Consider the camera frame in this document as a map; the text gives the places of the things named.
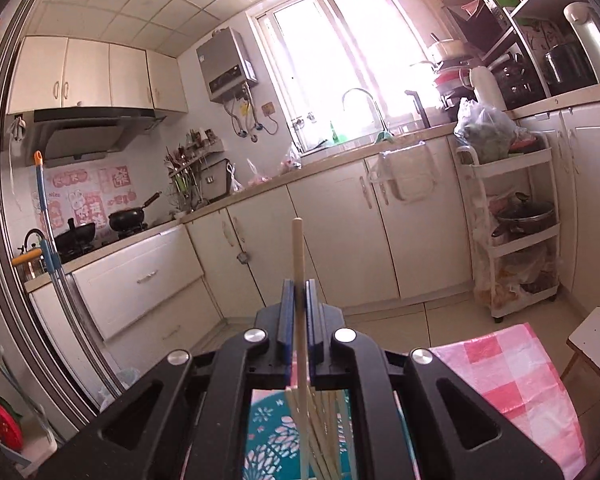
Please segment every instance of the range hood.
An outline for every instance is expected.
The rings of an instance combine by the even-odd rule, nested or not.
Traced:
[[[48,108],[24,114],[26,165],[40,150],[49,168],[97,160],[120,152],[160,122],[149,108]]]

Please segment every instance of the white bottle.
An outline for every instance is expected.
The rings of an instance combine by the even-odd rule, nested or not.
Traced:
[[[479,103],[489,104],[498,110],[507,109],[498,81],[487,67],[477,66],[472,68],[469,72],[469,81],[474,88],[475,97]]]

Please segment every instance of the electrical outlet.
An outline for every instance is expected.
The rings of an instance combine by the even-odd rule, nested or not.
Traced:
[[[276,113],[276,107],[273,105],[272,102],[268,102],[262,105],[262,113],[265,117],[269,117],[270,115]]]

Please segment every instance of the window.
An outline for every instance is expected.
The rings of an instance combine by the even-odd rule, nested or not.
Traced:
[[[416,33],[392,0],[291,0],[258,18],[282,100],[302,149],[379,132],[373,103],[390,127],[413,121],[405,90],[425,107],[440,97]]]

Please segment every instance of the wok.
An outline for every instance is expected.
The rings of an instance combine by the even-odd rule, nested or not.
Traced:
[[[75,220],[69,218],[67,223],[69,229],[54,237],[59,252],[62,253],[80,245],[90,244],[93,241],[96,235],[96,224],[94,222],[76,226]]]
[[[144,222],[144,208],[150,206],[161,195],[161,191],[154,193],[149,200],[147,200],[140,207],[132,207],[129,209],[123,209],[116,211],[109,215],[109,226],[117,232],[129,231],[134,227],[142,225]]]

